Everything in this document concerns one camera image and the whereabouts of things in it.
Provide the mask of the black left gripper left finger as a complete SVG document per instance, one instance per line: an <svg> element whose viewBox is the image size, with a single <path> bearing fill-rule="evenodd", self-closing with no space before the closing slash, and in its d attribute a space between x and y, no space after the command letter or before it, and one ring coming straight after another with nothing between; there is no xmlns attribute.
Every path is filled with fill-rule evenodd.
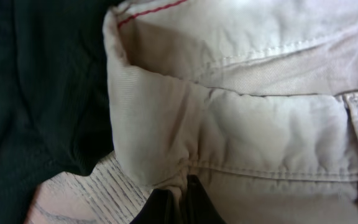
<svg viewBox="0 0 358 224"><path fill-rule="evenodd" d="M154 189L141 211L130 224L180 224L173 193Z"/></svg>

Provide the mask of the beige khaki shorts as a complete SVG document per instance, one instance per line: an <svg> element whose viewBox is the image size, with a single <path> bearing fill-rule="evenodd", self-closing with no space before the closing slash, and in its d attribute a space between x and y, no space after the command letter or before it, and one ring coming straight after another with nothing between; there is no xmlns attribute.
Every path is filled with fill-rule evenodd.
<svg viewBox="0 0 358 224"><path fill-rule="evenodd" d="M116 159L226 223L358 223L358 1L125 1L104 18Z"/></svg>

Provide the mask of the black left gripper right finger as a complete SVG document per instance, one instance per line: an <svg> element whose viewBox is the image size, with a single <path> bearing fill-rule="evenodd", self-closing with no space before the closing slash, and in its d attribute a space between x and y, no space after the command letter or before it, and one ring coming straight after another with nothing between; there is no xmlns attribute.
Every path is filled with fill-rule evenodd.
<svg viewBox="0 0 358 224"><path fill-rule="evenodd" d="M187 191L183 203L183 221L187 224L225 224L195 175L187 176Z"/></svg>

